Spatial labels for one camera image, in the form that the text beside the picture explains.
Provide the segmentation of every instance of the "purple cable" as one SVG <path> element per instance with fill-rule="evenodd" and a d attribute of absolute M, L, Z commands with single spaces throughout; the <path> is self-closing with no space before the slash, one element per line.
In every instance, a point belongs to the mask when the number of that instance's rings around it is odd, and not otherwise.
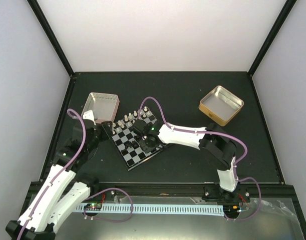
<path fill-rule="evenodd" d="M 229 139 L 232 139 L 232 140 L 234 140 L 234 141 L 236 141 L 236 142 L 238 142 L 239 144 L 241 144 L 242 146 L 243 146 L 243 148 L 244 148 L 244 153 L 243 153 L 243 155 L 240 157 L 240 158 L 238 158 L 236 161 L 235 161 L 235 164 L 237 164 L 238 162 L 240 162 L 246 155 L 247 155 L 247 146 L 246 146 L 246 144 L 245 143 L 243 143 L 240 139 L 238 139 L 238 138 L 236 138 L 236 137 L 234 137 L 234 136 L 231 136 L 231 135 L 228 135 L 228 134 L 225 134 L 225 133 L 219 133 L 219 132 L 216 132 L 216 131 L 191 131 L 191 130 L 185 130 L 185 129 L 177 129 L 177 128 L 172 128 L 172 126 L 166 121 L 166 119 L 165 119 L 165 116 L 164 116 L 164 112 L 163 112 L 163 110 L 162 110 L 162 106 L 161 106 L 161 104 L 159 104 L 159 102 L 155 99 L 155 98 L 153 98 L 152 96 L 149 96 L 149 97 L 147 97 L 147 98 L 145 98 L 143 101 L 142 101 L 142 104 L 141 104 L 141 106 L 139 107 L 139 110 L 138 110 L 138 116 L 137 116 L 137 118 L 139 118 L 139 116 L 140 116 L 140 112 L 141 112 L 141 110 L 142 110 L 142 108 L 143 108 L 143 105 L 144 105 L 144 103 L 146 102 L 146 100 L 148 100 L 148 99 L 151 99 L 151 100 L 153 100 L 153 101 L 155 101 L 156 102 L 156 104 L 157 104 L 157 106 L 158 106 L 158 108 L 159 108 L 159 111 L 161 112 L 161 115 L 162 115 L 162 119 L 163 119 L 163 122 L 165 123 L 165 125 L 167 126 L 167 127 L 169 127 L 170 129 L 172 129 L 172 130 L 175 130 L 175 131 L 178 131 L 178 132 L 183 132 L 183 133 L 191 133 L 191 134 L 210 134 L 210 135 L 217 135 L 217 136 L 223 136 L 223 137 L 226 137 L 226 138 L 229 138 Z"/>
<path fill-rule="evenodd" d="M 259 198 L 259 203 L 258 203 L 257 209 L 256 209 L 256 211 L 255 211 L 253 214 L 251 214 L 250 216 L 248 216 L 248 217 L 246 217 L 246 218 L 243 218 L 243 219 L 234 219 L 234 218 L 232 219 L 232 218 L 229 218 L 226 214 L 224 214 L 224 217 L 225 217 L 227 220 L 233 220 L 233 221 L 244 221 L 244 220 L 248 220 L 248 219 L 254 217 L 254 216 L 258 213 L 259 209 L 261 208 L 261 204 L 262 204 L 262 194 L 261 194 L 261 189 L 259 188 L 258 182 L 257 182 L 254 178 L 251 178 L 250 176 L 249 176 L 249 177 L 246 177 L 246 178 L 243 178 L 243 179 L 241 179 L 241 180 L 238 180 L 238 181 L 239 181 L 239 182 L 242 182 L 242 181 L 246 181 L 246 180 L 252 180 L 252 181 L 256 184 L 256 186 L 257 186 L 258 198 Z"/>
<path fill-rule="evenodd" d="M 53 183 L 53 182 L 56 180 L 56 178 L 57 178 L 63 171 L 65 171 L 66 168 L 68 168 L 70 164 L 72 164 L 72 163 L 75 161 L 75 159 L 78 157 L 78 155 L 79 155 L 80 152 L 82 151 L 82 149 L 83 149 L 83 147 L 84 147 L 84 144 L 85 144 L 85 140 L 86 140 L 86 128 L 85 128 L 85 124 L 84 124 L 84 121 L 83 121 L 82 117 L 81 117 L 75 110 L 73 110 L 73 109 L 71 109 L 71 108 L 69 108 L 69 109 L 67 110 L 67 114 L 68 114 L 71 118 L 73 118 L 73 119 L 76 119 L 76 118 L 77 118 L 77 119 L 80 121 L 80 123 L 81 123 L 81 125 L 82 125 L 82 129 L 83 129 L 83 139 L 82 139 L 82 143 L 81 143 L 79 149 L 77 150 L 77 152 L 75 153 L 75 155 L 72 157 L 72 159 L 71 159 L 71 160 L 70 160 L 70 161 L 69 161 L 69 162 L 68 162 L 68 163 L 67 163 L 67 164 L 66 164 L 66 165 L 65 165 L 65 166 L 64 166 L 64 167 L 54 176 L 54 177 L 53 177 L 53 179 L 50 181 L 50 183 Z M 43 196 L 45 195 L 45 193 L 47 192 L 48 189 L 49 189 L 49 186 L 46 186 L 45 189 L 44 189 L 44 191 L 42 192 L 42 194 L 41 194 L 41 195 L 39 196 L 39 198 L 37 199 L 35 205 L 34 205 L 33 208 L 32 208 L 31 213 L 29 214 L 29 217 L 30 217 L 30 218 L 33 216 L 33 214 L 34 214 L 36 208 L 38 207 L 38 204 L 41 202 Z M 24 223 L 24 225 L 23 225 L 21 231 L 20 231 L 19 234 L 18 234 L 17 240 L 20 240 L 20 239 L 21 239 L 21 237 L 22 237 L 22 235 L 23 235 L 23 233 L 24 233 L 24 230 L 25 230 L 26 226 L 28 225 L 28 222 L 29 222 L 29 220 L 27 220 L 27 221 Z"/>
<path fill-rule="evenodd" d="M 98 196 L 98 195 L 100 195 L 100 194 L 103 194 L 103 193 L 105 193 L 105 192 L 107 192 L 107 191 L 111 191 L 111 190 L 120 191 L 120 192 L 122 192 L 123 194 L 125 194 L 125 195 L 128 197 L 129 202 L 131 203 L 131 212 L 130 212 L 129 216 L 128 216 L 127 218 L 125 218 L 125 219 L 122 219 L 122 220 L 111 220 L 111 219 L 106 219 L 106 218 L 102 218 L 102 217 L 92 217 L 92 218 L 93 218 L 93 219 L 96 219 L 96 220 L 103 220 L 103 221 L 111 222 L 111 223 L 122 223 L 122 222 L 125 222 L 125 221 L 127 221 L 128 219 L 130 219 L 130 218 L 132 217 L 134 207 L 133 207 L 133 201 L 132 201 L 131 197 L 130 197 L 130 196 L 128 195 L 128 193 L 125 192 L 124 190 L 119 189 L 119 188 L 116 188 L 116 187 L 107 188 L 107 189 L 105 189 L 105 190 L 102 190 L 102 191 L 100 191 L 100 192 L 98 192 L 98 193 L 96 193 L 96 194 L 90 196 L 90 197 L 87 198 L 86 200 L 92 199 L 93 197 L 96 197 L 96 196 Z M 90 216 L 87 216 L 87 215 L 86 215 L 86 210 L 87 210 L 87 209 L 84 210 L 84 213 L 83 213 L 84 216 L 85 216 L 86 218 L 91 218 Z"/>

